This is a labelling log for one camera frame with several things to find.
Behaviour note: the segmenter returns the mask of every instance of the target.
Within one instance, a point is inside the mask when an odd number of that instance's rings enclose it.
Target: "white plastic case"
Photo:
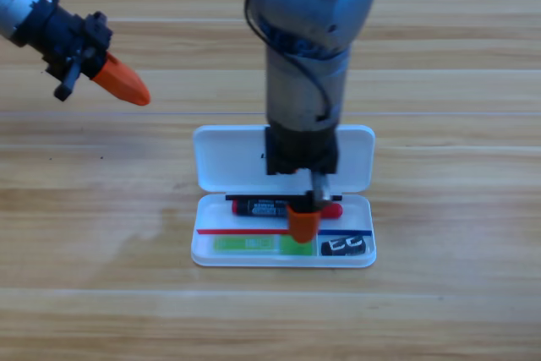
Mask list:
[[[322,220],[320,229],[327,234],[318,235],[311,243],[312,249],[303,247],[291,254],[291,247],[281,249],[282,236],[249,234],[250,229],[285,230],[287,219],[237,216],[232,213],[232,202],[226,200],[226,194],[304,194],[311,188],[309,172],[266,174],[263,125],[204,126],[197,129],[194,132],[194,151],[199,186],[213,194],[199,201],[192,238],[194,262],[203,266],[313,268],[363,268],[372,265],[377,254],[372,214],[368,200],[358,193],[370,185],[375,135],[372,129],[360,125],[342,125],[336,134],[339,163],[337,174],[329,176],[329,183],[332,194],[342,195],[342,217]],[[238,248],[238,241],[227,242],[222,235],[198,232],[204,229],[246,229],[246,235],[237,239],[249,241]],[[329,233],[335,230],[337,234],[333,237]],[[364,236],[364,254],[321,254],[321,244],[341,237],[341,230],[353,230]]]

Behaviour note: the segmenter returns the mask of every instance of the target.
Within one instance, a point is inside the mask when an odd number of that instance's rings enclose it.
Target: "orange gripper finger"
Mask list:
[[[291,206],[287,206],[287,221],[289,233],[297,243],[309,243],[320,229],[321,212],[297,213]]]
[[[105,65],[92,80],[121,101],[139,106],[150,103],[150,92],[140,77],[109,52]]]

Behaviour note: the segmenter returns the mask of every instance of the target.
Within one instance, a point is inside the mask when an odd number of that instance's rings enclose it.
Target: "black cable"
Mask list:
[[[249,17],[249,5],[251,0],[244,0],[244,18],[246,19],[246,23],[248,24],[249,28],[256,34],[269,48],[271,48],[274,52],[276,52],[278,55],[280,55],[282,58],[284,58],[286,61],[288,61],[291,65],[293,65],[295,68],[297,68],[314,86],[317,88],[317,90],[321,94],[321,98],[323,99],[323,102],[325,104],[325,112],[323,116],[318,116],[317,120],[323,121],[327,118],[331,117],[331,99],[329,99],[329,95],[327,95],[327,91],[323,87],[323,85],[318,81],[318,79],[315,77],[312,72],[306,68],[304,65],[302,65],[299,61],[296,59],[289,57],[284,51],[280,50],[277,46],[272,44],[263,34],[261,34]]]

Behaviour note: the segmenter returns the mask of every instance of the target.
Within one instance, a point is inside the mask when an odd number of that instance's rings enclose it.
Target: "red stripe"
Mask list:
[[[287,229],[273,229],[273,230],[270,230],[268,228],[217,228],[217,229],[213,229],[213,228],[201,228],[201,229],[198,229],[197,230],[197,233],[198,234],[204,234],[204,235],[209,235],[209,234],[215,234],[215,235],[218,235],[218,234],[221,234],[221,235],[228,235],[228,234],[250,234],[250,235],[260,235],[260,234],[264,234],[264,235],[287,235],[289,234],[289,230]]]

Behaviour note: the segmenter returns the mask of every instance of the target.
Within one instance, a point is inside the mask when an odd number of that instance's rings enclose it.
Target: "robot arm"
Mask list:
[[[267,173],[312,173],[313,191],[291,207],[299,242],[317,233],[330,204],[327,174],[336,173],[340,122],[352,43],[374,0],[246,0],[250,27],[265,42]]]
[[[59,0],[0,0],[0,35],[17,46],[30,45],[60,80],[55,97],[65,101],[80,74],[124,101],[147,105],[150,94],[139,76],[108,52],[112,31],[96,12],[80,18]]]

